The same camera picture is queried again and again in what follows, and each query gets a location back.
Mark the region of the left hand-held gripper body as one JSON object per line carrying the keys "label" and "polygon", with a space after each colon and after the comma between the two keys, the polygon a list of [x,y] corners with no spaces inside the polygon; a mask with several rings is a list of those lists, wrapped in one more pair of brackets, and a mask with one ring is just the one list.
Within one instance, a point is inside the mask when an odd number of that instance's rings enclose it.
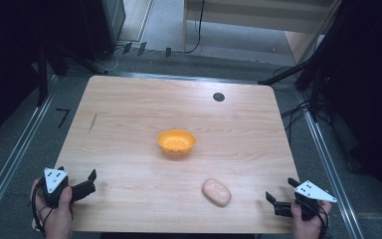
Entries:
{"label": "left hand-held gripper body", "polygon": [[[63,190],[69,184],[69,175],[64,171],[46,167],[44,169],[45,184],[42,187],[48,207],[58,208]],[[88,179],[72,187],[71,203],[79,201],[96,191],[95,182]]]}

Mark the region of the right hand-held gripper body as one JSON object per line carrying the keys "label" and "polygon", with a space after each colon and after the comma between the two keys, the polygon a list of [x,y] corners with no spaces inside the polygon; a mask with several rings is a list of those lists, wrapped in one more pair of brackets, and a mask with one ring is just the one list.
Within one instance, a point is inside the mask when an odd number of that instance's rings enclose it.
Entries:
{"label": "right hand-held gripper body", "polygon": [[[319,201],[328,201],[336,203],[337,199],[327,191],[321,189],[311,181],[307,180],[300,183],[300,186],[294,188],[294,198],[301,208],[301,218],[310,220],[320,212]],[[274,207],[275,215],[292,217],[290,202],[280,202],[276,200]]]}

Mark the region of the person's left hand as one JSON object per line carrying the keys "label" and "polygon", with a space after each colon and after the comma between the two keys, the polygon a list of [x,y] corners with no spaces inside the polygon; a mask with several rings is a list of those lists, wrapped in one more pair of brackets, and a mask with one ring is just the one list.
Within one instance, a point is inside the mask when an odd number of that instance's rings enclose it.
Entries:
{"label": "person's left hand", "polygon": [[46,205],[45,200],[38,194],[40,179],[33,181],[31,195],[34,213],[39,217],[39,224],[44,226],[46,239],[72,239],[73,215],[76,204],[71,204],[72,189],[67,186],[60,197],[59,207],[52,209]]}

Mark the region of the person's right hand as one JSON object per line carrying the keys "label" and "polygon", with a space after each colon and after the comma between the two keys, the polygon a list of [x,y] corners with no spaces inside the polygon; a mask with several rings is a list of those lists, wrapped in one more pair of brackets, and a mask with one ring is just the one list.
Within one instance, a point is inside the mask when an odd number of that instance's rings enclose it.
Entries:
{"label": "person's right hand", "polygon": [[332,206],[328,201],[319,201],[321,207],[319,216],[309,221],[301,218],[301,208],[293,202],[291,204],[292,214],[292,239],[319,239],[323,226],[328,222],[327,216]]}

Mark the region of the orange plastic bowl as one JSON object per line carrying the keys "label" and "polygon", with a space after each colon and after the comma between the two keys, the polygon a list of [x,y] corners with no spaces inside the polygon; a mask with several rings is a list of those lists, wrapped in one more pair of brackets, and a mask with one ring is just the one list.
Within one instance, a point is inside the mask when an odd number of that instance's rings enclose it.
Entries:
{"label": "orange plastic bowl", "polygon": [[187,154],[195,145],[194,134],[183,129],[169,129],[157,136],[157,143],[166,154]]}

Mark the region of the black slanted stand bar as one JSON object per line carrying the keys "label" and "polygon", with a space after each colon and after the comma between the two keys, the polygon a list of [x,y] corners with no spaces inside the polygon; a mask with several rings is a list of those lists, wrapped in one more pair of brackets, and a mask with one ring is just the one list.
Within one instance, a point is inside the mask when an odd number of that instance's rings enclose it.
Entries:
{"label": "black slanted stand bar", "polygon": [[294,75],[300,71],[302,71],[303,69],[307,68],[310,64],[312,64],[314,62],[313,59],[308,59],[304,62],[302,62],[301,64],[298,64],[276,76],[273,76],[269,79],[266,79],[266,80],[259,80],[258,81],[258,84],[259,85],[262,85],[262,86],[270,86],[272,84],[275,84],[277,82],[280,82],[281,80],[291,76],[291,75]]}

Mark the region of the black slanted stand leg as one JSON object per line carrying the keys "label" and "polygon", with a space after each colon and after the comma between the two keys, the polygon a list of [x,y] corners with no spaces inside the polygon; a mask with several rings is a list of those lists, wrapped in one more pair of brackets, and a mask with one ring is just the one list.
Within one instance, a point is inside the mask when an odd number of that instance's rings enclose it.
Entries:
{"label": "black slanted stand leg", "polygon": [[103,70],[78,56],[77,54],[69,51],[68,49],[53,43],[48,43],[48,62],[53,68],[54,72],[59,75],[65,76],[68,72],[68,66],[65,58],[72,59],[75,63],[88,69],[90,72],[98,75],[106,75],[108,70]]}

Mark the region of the dark cabinet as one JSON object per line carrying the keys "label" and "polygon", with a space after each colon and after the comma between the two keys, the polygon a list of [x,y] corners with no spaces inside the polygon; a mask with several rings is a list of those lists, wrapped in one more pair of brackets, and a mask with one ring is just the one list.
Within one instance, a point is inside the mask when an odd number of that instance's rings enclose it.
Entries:
{"label": "dark cabinet", "polygon": [[112,53],[126,14],[123,0],[80,0],[86,21],[86,56],[97,60]]}

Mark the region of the beige low furniture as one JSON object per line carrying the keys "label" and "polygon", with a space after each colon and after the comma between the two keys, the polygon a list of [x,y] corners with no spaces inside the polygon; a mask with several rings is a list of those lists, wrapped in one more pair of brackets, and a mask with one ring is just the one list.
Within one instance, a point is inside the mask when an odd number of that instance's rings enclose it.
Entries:
{"label": "beige low furniture", "polygon": [[324,32],[341,0],[183,0],[182,48],[187,21],[286,31],[294,56],[304,55]]}

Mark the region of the aluminium floor rail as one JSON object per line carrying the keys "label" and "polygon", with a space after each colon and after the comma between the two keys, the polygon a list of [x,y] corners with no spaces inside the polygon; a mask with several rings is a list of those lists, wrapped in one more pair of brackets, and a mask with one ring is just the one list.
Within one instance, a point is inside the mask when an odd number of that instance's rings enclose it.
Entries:
{"label": "aluminium floor rail", "polygon": [[357,218],[348,190],[340,176],[339,163],[326,144],[326,135],[321,123],[315,122],[309,114],[308,98],[303,93],[296,94],[297,102],[304,109],[297,114],[298,119],[290,131],[291,148],[297,153],[296,168],[301,179],[309,179],[328,190],[337,198],[330,215],[329,235],[333,239],[366,239]]}
{"label": "aluminium floor rail", "polygon": [[0,128],[0,202],[53,100],[60,78],[52,75],[48,95],[38,107],[34,91]]}

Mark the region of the black upright stand post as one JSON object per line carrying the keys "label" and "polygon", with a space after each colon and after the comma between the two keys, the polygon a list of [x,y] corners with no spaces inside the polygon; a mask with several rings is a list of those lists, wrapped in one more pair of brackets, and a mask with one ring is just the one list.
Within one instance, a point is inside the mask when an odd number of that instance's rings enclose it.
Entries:
{"label": "black upright stand post", "polygon": [[48,75],[47,75],[47,60],[45,55],[45,46],[42,45],[38,52],[38,89],[39,97],[37,107],[39,108],[45,101],[48,95]]}
{"label": "black upright stand post", "polygon": [[321,68],[317,68],[315,71],[315,77],[312,82],[311,98],[309,105],[309,113],[314,122],[317,122],[317,105],[318,105],[318,93],[320,88]]}

